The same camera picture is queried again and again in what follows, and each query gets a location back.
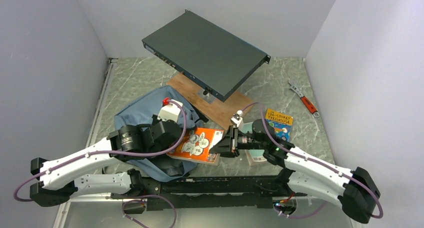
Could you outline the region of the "orange cartoon book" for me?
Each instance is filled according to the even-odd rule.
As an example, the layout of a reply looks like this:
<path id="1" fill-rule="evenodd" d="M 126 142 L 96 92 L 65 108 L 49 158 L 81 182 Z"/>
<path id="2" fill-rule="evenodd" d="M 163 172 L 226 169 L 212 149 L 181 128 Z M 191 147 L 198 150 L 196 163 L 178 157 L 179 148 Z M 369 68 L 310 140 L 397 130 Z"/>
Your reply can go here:
<path id="1" fill-rule="evenodd" d="M 224 130 L 221 129 L 198 127 L 187 131 L 181 143 L 167 155 L 177 160 L 217 166 L 220 155 L 211 153 L 210 149 L 223 135 Z"/>

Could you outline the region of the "blue student backpack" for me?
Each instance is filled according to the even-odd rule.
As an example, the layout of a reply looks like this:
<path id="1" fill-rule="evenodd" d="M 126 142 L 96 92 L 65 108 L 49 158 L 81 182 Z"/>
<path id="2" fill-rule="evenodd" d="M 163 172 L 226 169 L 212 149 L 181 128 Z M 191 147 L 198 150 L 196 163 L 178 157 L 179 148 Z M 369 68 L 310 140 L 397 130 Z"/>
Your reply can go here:
<path id="1" fill-rule="evenodd" d="M 171 98 L 183 104 L 188 131 L 203 126 L 198 110 L 177 90 L 166 85 L 141 96 L 118 112 L 114 116 L 115 129 L 118 130 L 124 125 L 151 124 L 152 116 L 159 113 L 162 108 L 162 100 L 165 98 Z M 130 160 L 127 163 L 136 166 L 147 176 L 160 182 L 181 178 L 198 166 L 195 162 L 173 159 L 166 154 L 153 158 Z"/>

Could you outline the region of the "yellow treehouse book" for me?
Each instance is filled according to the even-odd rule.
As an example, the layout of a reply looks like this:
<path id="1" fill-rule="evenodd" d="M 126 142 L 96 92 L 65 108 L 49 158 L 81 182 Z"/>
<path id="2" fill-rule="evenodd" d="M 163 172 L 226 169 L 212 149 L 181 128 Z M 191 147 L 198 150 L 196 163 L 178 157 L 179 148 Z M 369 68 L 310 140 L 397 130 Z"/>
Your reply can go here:
<path id="1" fill-rule="evenodd" d="M 290 132 L 293 125 L 293 117 L 268 108 L 265 114 L 265 120 L 273 127 L 277 138 L 285 141 L 290 140 Z"/>

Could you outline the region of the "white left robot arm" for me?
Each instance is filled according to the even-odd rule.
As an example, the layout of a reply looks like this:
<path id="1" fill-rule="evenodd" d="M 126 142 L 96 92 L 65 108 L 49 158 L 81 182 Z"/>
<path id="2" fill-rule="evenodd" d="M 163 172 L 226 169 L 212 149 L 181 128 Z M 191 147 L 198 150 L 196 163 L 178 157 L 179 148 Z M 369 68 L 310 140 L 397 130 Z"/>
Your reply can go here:
<path id="1" fill-rule="evenodd" d="M 175 148 L 182 136 L 183 129 L 175 121 L 155 120 L 152 124 L 124 125 L 94 145 L 63 158 L 35 158 L 31 161 L 31 173 L 37 183 L 30 186 L 29 197 L 41 207 L 99 193 L 137 198 L 146 189 L 139 171 L 130 169 L 116 174 L 92 174 L 92 171 L 162 155 L 165 150 Z"/>

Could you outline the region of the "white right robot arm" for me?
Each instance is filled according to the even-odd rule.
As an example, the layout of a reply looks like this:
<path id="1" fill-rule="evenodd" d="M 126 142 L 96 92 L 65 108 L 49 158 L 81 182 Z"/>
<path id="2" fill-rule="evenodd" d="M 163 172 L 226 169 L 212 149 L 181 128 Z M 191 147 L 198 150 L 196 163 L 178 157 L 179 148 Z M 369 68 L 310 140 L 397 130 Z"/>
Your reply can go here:
<path id="1" fill-rule="evenodd" d="M 235 158 L 240 150 L 262 150 L 268 163 L 282 168 L 274 179 L 274 187 L 282 196 L 291 192 L 311 195 L 339 206 L 349 218 L 362 224 L 374 217 L 375 208 L 382 208 L 380 191 L 367 170 L 338 167 L 314 157 L 277 137 L 267 121 L 255 120 L 247 132 L 231 125 L 209 151 Z"/>

